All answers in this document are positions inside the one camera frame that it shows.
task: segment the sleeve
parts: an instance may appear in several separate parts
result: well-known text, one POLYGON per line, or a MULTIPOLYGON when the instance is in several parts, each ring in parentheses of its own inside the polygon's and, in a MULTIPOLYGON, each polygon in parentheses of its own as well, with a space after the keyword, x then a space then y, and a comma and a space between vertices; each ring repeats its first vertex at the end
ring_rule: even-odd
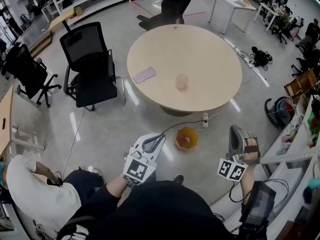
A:
POLYGON ((90 197, 87 203, 75 212, 72 219, 82 216, 93 216, 100 220, 117 210, 119 200, 120 198, 110 194, 106 185, 104 185, 90 197))
POLYGON ((16 163, 19 163, 22 167, 28 169, 30 172, 34 173, 36 171, 37 168, 37 161, 30 159, 24 155, 21 154, 17 154, 13 160, 16 163))

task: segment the shoe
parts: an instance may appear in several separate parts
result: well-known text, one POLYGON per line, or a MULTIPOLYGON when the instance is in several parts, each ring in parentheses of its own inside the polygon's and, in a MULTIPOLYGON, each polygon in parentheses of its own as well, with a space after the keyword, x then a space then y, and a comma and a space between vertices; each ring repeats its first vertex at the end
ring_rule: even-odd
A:
POLYGON ((173 179, 173 182, 175 182, 179 185, 182 185, 182 183, 184 183, 184 179, 185 179, 184 176, 180 174, 173 179))

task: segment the desk leg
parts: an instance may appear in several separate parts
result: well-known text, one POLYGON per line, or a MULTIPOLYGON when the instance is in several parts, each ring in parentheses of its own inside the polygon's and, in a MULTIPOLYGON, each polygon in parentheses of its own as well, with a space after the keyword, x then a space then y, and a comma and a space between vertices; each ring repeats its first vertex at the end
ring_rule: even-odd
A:
POLYGON ((62 21, 62 23, 63 23, 63 25, 64 25, 64 27, 65 27, 66 31, 70 32, 70 31, 71 31, 71 29, 70 29, 70 27, 69 27, 68 23, 67 23, 65 20, 64 20, 64 21, 62 21))
POLYGON ((224 35, 226 34, 227 28, 228 28, 228 26, 229 26, 230 21, 232 20, 232 17, 233 17, 233 15, 234 15, 234 13, 235 13, 235 8, 232 9, 232 13, 231 13, 231 15, 230 15, 230 18, 229 18, 227 24, 225 25, 224 31, 222 32, 224 35))
POLYGON ((14 136, 12 136, 12 141, 17 143, 17 144, 19 144, 19 145, 26 146, 26 147, 29 147, 29 148, 34 148, 34 149, 37 149, 37 150, 45 150, 46 149, 44 146, 35 145, 35 144, 29 143, 27 141, 18 139, 18 138, 14 137, 14 136))
POLYGON ((42 12, 42 14, 43 14, 43 16, 44 16, 44 18, 45 18, 46 22, 50 23, 50 21, 49 21, 49 19, 48 19, 47 15, 46 15, 46 13, 45 13, 45 10, 44 10, 44 9, 41 9, 41 12, 42 12))
POLYGON ((213 1, 213 6, 212 6, 211 15, 210 15, 209 20, 208 20, 209 23, 211 22, 212 17, 213 17, 213 15, 214 15, 214 10, 215 10, 215 7, 216 7, 216 3, 217 3, 217 0, 214 0, 214 1, 213 1))
POLYGON ((245 33, 247 31, 247 28, 249 26, 249 23, 251 22, 251 19, 252 19, 254 13, 255 13, 254 10, 251 13, 249 13, 248 19, 246 20, 246 23, 244 25, 244 29, 242 30, 243 33, 245 33))
POLYGON ((266 28, 265 32, 268 32, 268 30, 270 29, 270 27, 271 27, 272 24, 274 23, 275 17, 276 17, 276 15, 273 15, 273 17, 272 17, 272 19, 271 19, 271 21, 270 21, 270 23, 269 23, 269 26, 266 28))
POLYGON ((255 15, 255 17, 254 17, 253 22, 256 22, 256 20, 257 20, 257 18, 258 18, 258 15, 259 15, 259 13, 260 13, 260 11, 261 11, 261 8, 262 8, 262 5, 260 4, 259 9, 258 9, 258 11, 256 12, 256 15, 255 15))

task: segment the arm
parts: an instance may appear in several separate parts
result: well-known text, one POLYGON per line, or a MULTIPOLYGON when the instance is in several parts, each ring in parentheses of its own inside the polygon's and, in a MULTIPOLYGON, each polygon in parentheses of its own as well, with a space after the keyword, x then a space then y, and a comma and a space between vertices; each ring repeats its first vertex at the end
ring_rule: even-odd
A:
POLYGON ((42 163, 38 161, 36 162, 36 168, 34 173, 47 177, 49 180, 52 181, 53 184, 59 183, 58 177, 56 177, 48 167, 44 166, 42 163))
POLYGON ((120 197, 127 186, 127 182, 121 176, 118 176, 94 193, 88 202, 76 211, 72 219, 82 216, 93 216, 96 219, 102 219, 115 212, 120 197))
MULTIPOLYGON (((257 141, 254 138, 248 138, 246 140, 246 146, 256 146, 257 141)), ((255 160, 258 156, 258 152, 253 152, 253 153, 246 153, 244 154, 246 160, 255 160)), ((241 190, 242 190, 242 196, 243 198, 252 190, 252 187, 255 182, 255 175, 254 175, 254 170, 255 170, 256 165, 250 165, 248 168, 245 170, 244 175, 242 176, 240 180, 240 185, 241 185, 241 190)), ((246 205, 248 200, 249 200, 250 194, 243 200, 242 204, 246 205)))

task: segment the black cable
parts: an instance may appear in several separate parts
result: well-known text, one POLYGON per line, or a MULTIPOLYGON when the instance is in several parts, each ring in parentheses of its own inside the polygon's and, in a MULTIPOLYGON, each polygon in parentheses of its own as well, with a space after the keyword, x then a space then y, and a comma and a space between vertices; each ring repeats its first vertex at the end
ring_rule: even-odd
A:
POLYGON ((245 195, 244 198, 242 198, 242 199, 239 200, 239 201, 235 201, 235 200, 233 200, 232 197, 231 197, 232 190, 234 189, 235 186, 236 186, 236 184, 235 184, 235 182, 233 182, 233 185, 232 185, 232 187, 230 188, 230 191, 229 191, 229 198, 230 198, 231 202, 233 202, 233 203, 240 203, 240 202, 242 202, 243 200, 245 200, 245 199, 247 198, 247 196, 249 196, 249 194, 251 193, 251 190, 248 192, 248 194, 245 195))
POLYGON ((237 226, 236 228, 234 228, 234 229, 232 229, 231 231, 230 231, 230 233, 233 233, 233 232, 235 232, 238 228, 240 228, 241 227, 241 225, 240 226, 237 226))
POLYGON ((251 64, 251 65, 253 64, 253 63, 251 63, 251 62, 252 62, 252 59, 250 59, 250 56, 249 56, 248 53, 246 53, 245 51, 240 50, 240 51, 237 52, 237 54, 238 54, 238 56, 241 57, 241 59, 243 59, 243 61, 244 61, 245 63, 251 64), (247 55, 247 59, 249 60, 249 62, 247 62, 247 61, 245 60, 246 56, 244 56, 243 54, 240 55, 240 53, 246 54, 246 55, 247 55))
POLYGON ((224 223, 226 221, 225 218, 221 214, 215 213, 215 212, 213 212, 212 214, 215 215, 216 217, 220 218, 222 223, 224 223))
POLYGON ((290 188, 289 188, 289 184, 286 180, 284 179, 281 179, 281 178, 271 178, 271 179, 267 179, 265 180, 264 182, 278 182, 280 184, 282 184, 285 189, 286 189, 286 194, 284 195, 284 198, 279 202, 277 203, 272 210, 275 210, 276 208, 278 208, 280 205, 283 204, 283 202, 286 200, 286 198, 288 197, 289 195, 289 191, 290 191, 290 188))
POLYGON ((181 123, 177 123, 177 124, 174 124, 172 126, 170 126, 168 129, 164 130, 162 132, 162 134, 164 134, 165 132, 167 132, 168 130, 170 130, 171 128, 175 127, 175 126, 180 126, 180 125, 184 125, 184 124, 195 124, 195 123, 199 123, 199 122, 206 122, 208 120, 199 120, 199 121, 189 121, 189 122, 181 122, 181 123))

